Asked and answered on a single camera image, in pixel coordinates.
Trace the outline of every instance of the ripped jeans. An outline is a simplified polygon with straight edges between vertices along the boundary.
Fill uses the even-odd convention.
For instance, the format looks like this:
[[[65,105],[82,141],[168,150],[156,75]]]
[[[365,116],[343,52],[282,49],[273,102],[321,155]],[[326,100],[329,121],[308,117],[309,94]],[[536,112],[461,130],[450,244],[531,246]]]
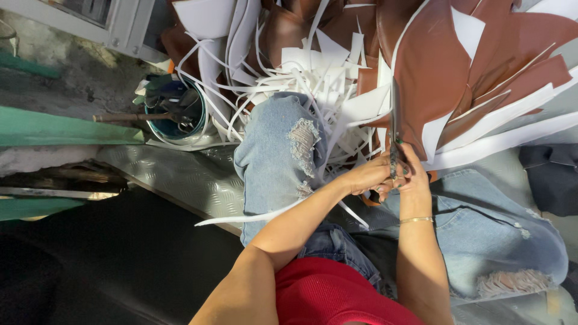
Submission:
[[[276,93],[257,105],[235,151],[235,168],[245,181],[244,210],[257,215],[283,208],[316,188],[327,137],[305,109],[307,98]],[[451,173],[431,184],[435,230],[446,263],[453,305],[520,296],[556,287],[566,277],[568,256],[558,231],[531,210],[510,200],[474,170]],[[357,269],[379,292],[396,296],[399,192],[380,206],[357,197],[344,202],[370,224],[352,231],[324,221],[298,255],[323,256]],[[327,220],[340,207],[334,208]],[[243,225],[244,245],[266,223]]]

